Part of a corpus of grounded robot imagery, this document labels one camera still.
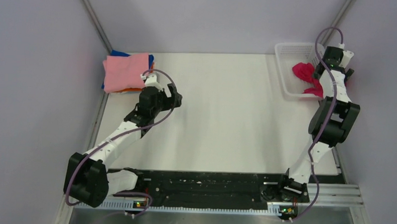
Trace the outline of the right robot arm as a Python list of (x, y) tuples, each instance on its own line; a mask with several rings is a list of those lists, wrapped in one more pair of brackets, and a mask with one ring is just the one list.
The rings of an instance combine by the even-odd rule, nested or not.
[(326, 47), (312, 74), (322, 87), (323, 100), (309, 124), (311, 139), (277, 186), (276, 193), (284, 202), (309, 201), (307, 184), (315, 174), (316, 164), (346, 140), (360, 113), (360, 106), (352, 102), (346, 90), (346, 82), (354, 73), (346, 65), (353, 55), (342, 44)]

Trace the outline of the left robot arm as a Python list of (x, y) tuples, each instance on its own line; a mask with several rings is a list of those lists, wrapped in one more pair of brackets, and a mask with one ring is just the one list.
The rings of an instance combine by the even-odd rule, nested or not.
[(98, 207), (106, 197), (128, 191), (139, 196), (144, 191), (144, 182), (129, 169), (108, 172), (109, 167), (131, 144), (142, 139), (158, 123), (155, 118), (164, 111), (172, 113), (181, 107), (183, 96), (174, 83), (167, 85), (171, 95), (155, 86), (143, 88), (135, 108), (121, 124), (96, 147), (85, 153), (75, 152), (70, 156), (63, 191), (69, 206), (84, 203)]

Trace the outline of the magenta t shirt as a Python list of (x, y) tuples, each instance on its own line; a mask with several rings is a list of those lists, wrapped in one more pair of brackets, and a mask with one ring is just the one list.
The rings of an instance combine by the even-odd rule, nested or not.
[(319, 81), (313, 78), (315, 67), (311, 63), (298, 63), (292, 67), (292, 72), (295, 77), (312, 85), (311, 88), (303, 90), (303, 94), (313, 94), (317, 97), (323, 97), (323, 89)]

